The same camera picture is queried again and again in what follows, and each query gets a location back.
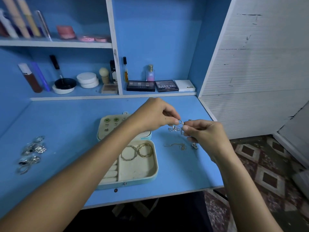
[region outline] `jewelry box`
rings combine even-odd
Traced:
[[[108,115],[101,119],[98,140],[105,138],[114,128],[125,121],[130,114]],[[123,150],[111,166],[97,190],[144,184],[155,180],[158,174],[158,160],[151,131],[137,135]]]

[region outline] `eyeshadow palette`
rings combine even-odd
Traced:
[[[177,85],[172,80],[160,80],[155,82],[158,92],[178,91]]]
[[[155,92],[154,81],[129,80],[127,91]]]

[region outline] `brown bottle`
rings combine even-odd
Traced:
[[[21,69],[23,76],[28,81],[29,85],[31,86],[32,90],[35,93],[41,93],[43,89],[39,85],[38,81],[34,77],[33,73],[30,71],[28,65],[26,63],[20,63],[18,64],[19,68]]]

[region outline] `blue desk surface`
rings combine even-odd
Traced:
[[[0,217],[51,176],[77,159],[97,143],[99,121],[109,114],[133,113],[147,98],[71,101],[33,101],[0,139]],[[188,119],[208,119],[195,96],[165,97]],[[45,135],[48,150],[41,163],[24,175],[17,175],[17,161],[23,147],[33,138]],[[85,207],[117,203],[147,197],[196,191],[223,185],[217,166],[199,146],[198,151],[179,133],[161,127],[153,132],[159,172],[157,178],[142,185],[94,191]],[[185,142],[187,149],[164,144]]]

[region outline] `perfume bottle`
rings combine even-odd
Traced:
[[[155,71],[153,65],[149,64],[149,70],[146,71],[146,81],[155,81]]]

